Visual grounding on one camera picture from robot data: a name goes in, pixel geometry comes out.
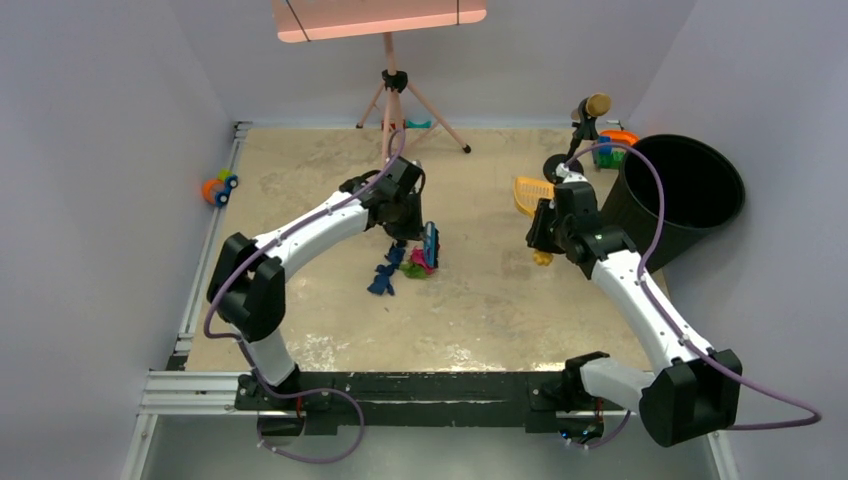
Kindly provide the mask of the blue hand brush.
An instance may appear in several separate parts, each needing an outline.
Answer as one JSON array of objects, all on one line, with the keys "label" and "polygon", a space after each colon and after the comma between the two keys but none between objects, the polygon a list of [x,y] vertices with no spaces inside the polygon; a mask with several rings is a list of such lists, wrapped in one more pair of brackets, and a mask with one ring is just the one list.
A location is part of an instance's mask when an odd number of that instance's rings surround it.
[{"label": "blue hand brush", "polygon": [[439,248],[439,230],[434,222],[428,221],[424,225],[423,254],[425,264],[430,269],[436,269],[439,266]]}]

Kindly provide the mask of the yellow slotted scoop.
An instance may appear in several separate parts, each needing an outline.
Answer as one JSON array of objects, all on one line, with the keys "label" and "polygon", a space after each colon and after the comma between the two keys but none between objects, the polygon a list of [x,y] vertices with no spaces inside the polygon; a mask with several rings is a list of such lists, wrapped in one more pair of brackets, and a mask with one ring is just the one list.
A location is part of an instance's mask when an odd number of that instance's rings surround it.
[{"label": "yellow slotted scoop", "polygon": [[513,201],[516,209],[533,218],[540,200],[551,200],[554,185],[546,180],[519,176],[513,182]]}]

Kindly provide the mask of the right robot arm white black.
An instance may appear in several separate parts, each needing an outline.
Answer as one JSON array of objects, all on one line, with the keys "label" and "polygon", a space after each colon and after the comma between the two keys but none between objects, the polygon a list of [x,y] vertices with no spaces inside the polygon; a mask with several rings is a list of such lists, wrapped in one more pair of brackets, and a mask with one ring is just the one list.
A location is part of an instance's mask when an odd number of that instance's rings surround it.
[{"label": "right robot arm white black", "polygon": [[564,399],[584,407],[596,398],[641,419],[654,440],[670,447],[734,425],[742,364],[695,332],[641,267],[641,254],[618,226],[605,225],[595,190],[583,177],[551,186],[538,199],[526,236],[534,260],[564,255],[613,301],[650,362],[648,371],[603,352],[566,361]]}]

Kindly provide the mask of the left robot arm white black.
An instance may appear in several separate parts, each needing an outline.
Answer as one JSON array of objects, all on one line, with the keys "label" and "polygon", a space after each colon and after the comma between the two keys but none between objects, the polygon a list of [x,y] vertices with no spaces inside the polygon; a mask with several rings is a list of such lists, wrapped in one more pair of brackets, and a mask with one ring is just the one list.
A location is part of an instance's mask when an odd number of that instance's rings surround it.
[{"label": "left robot arm white black", "polygon": [[285,226],[253,238],[237,232],[224,241],[207,290],[207,315],[228,324],[227,337],[244,350],[261,379],[259,395],[272,408],[287,408],[298,395],[299,367],[280,331],[287,282],[336,244],[376,226],[397,242],[421,239],[425,183],[419,164],[390,158]]}]

